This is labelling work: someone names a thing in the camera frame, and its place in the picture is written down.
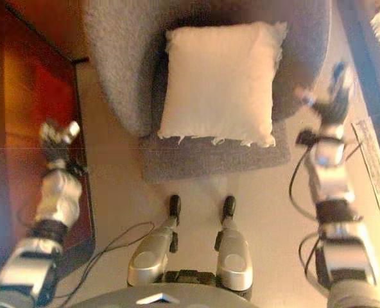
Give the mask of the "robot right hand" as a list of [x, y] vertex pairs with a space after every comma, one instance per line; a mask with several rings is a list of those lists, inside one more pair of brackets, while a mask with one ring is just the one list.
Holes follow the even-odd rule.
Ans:
[[328, 100], [321, 100], [308, 89], [296, 87], [295, 97], [320, 116], [323, 126], [342, 125], [349, 113], [353, 81], [346, 62], [338, 62], [332, 70]]

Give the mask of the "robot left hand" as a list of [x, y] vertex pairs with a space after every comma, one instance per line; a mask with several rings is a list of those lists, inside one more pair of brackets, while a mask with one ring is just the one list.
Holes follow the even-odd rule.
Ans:
[[71, 121], [66, 127], [61, 128], [52, 121], [41, 124], [40, 146], [45, 154], [48, 164], [57, 161], [70, 160], [69, 147], [80, 133], [80, 126], [76, 121]]

